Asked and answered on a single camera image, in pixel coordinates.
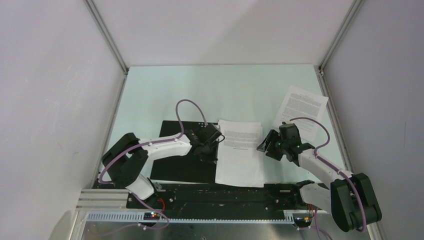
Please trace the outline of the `red black clip folder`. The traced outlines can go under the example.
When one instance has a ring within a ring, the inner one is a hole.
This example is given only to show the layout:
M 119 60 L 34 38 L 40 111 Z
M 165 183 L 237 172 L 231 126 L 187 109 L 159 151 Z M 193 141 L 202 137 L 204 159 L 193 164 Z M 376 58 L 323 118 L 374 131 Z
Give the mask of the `red black clip folder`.
M 202 121 L 183 121 L 182 125 L 185 130 L 205 127 L 205 123 Z M 180 130 L 177 120 L 163 120 L 159 137 L 179 134 Z M 213 153 L 218 153 L 218 146 Z M 170 156 L 155 160 L 149 178 L 158 181 L 214 184 L 216 168 L 216 164 L 202 162 L 199 156 L 190 152 L 185 156 Z

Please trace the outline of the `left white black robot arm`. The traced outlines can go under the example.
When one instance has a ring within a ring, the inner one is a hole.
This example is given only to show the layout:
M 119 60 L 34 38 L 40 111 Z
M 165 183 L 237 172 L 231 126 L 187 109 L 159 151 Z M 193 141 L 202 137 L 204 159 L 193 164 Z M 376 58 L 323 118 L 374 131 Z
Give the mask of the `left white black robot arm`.
M 158 194 L 142 170 L 146 164 L 169 157 L 208 155 L 219 144 L 220 129 L 212 123 L 197 129 L 181 128 L 180 132 L 140 142 L 134 133 L 125 134 L 101 158 L 104 169 L 100 184 L 112 184 L 132 193 L 145 208 L 153 208 Z

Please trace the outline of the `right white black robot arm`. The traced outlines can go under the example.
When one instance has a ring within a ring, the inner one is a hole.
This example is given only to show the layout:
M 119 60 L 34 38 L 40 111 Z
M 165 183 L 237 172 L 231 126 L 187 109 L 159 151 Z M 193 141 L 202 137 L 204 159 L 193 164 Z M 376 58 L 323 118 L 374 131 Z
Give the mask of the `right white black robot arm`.
M 277 161 L 286 157 L 319 179 L 319 183 L 304 180 L 293 185 L 290 201 L 295 208 L 304 209 L 311 204 L 324 210 L 344 232 L 363 231 L 367 225 L 382 220 L 370 178 L 320 156 L 315 146 L 302 142 L 294 123 L 283 122 L 278 130 L 271 130 L 256 149 Z

